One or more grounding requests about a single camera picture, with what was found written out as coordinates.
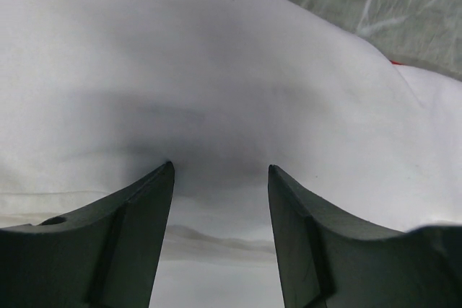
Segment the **white t shirt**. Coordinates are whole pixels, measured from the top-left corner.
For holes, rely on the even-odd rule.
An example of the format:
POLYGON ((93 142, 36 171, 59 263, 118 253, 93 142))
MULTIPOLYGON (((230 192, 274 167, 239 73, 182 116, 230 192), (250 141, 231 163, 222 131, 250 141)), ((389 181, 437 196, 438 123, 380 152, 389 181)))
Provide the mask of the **white t shirt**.
POLYGON ((1 225, 170 161, 153 307, 281 307, 268 168, 399 231, 461 221, 461 83, 287 0, 1 0, 1 225))

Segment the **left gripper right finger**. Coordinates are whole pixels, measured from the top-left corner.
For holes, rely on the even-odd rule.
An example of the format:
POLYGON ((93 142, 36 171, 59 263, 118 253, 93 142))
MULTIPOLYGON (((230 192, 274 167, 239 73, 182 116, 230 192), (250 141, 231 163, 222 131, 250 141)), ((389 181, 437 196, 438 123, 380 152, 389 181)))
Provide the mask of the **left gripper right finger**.
POLYGON ((286 307, 459 307, 461 228, 398 232, 351 215, 269 167, 286 307))

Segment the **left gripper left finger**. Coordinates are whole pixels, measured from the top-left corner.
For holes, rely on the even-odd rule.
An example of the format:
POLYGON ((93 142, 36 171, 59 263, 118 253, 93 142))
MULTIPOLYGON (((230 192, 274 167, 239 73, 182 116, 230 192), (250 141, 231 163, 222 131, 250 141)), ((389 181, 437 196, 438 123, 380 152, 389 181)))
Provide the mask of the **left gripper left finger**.
POLYGON ((38 225, 1 230, 3 307, 148 307, 175 169, 38 225))

